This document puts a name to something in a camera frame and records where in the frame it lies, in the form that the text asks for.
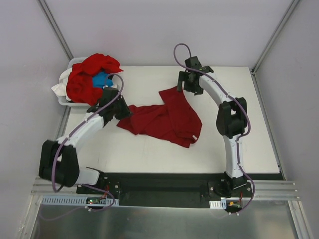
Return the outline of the dark red t shirt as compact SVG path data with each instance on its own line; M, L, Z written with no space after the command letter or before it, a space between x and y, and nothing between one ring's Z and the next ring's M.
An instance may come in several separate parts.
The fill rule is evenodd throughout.
M147 135L190 148L200 137L202 122L177 87L162 90L162 105L130 105L132 116L122 119L117 127L134 135Z

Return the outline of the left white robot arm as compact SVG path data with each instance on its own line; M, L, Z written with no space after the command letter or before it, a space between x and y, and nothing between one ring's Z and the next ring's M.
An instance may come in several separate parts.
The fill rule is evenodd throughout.
M100 178L102 172L78 163L78 153L88 140L104 128L113 118L122 120L130 117L124 97L116 88L106 87L100 99L91 106L83 121L69 134L55 141L46 140L42 145L39 177L63 187L87 184L93 193L105 190L106 182Z

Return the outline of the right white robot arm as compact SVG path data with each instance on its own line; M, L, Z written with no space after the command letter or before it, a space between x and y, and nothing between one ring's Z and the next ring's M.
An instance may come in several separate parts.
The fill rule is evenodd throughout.
M242 191L247 184L243 173L241 137L245 129L250 129L247 120L247 102L236 98L225 90L217 81L211 67L202 66L196 56L185 60L185 71L179 73L177 90L201 95L206 91L218 106L216 119L217 131L223 136L226 152L226 169L224 181L215 188L224 189L231 197Z

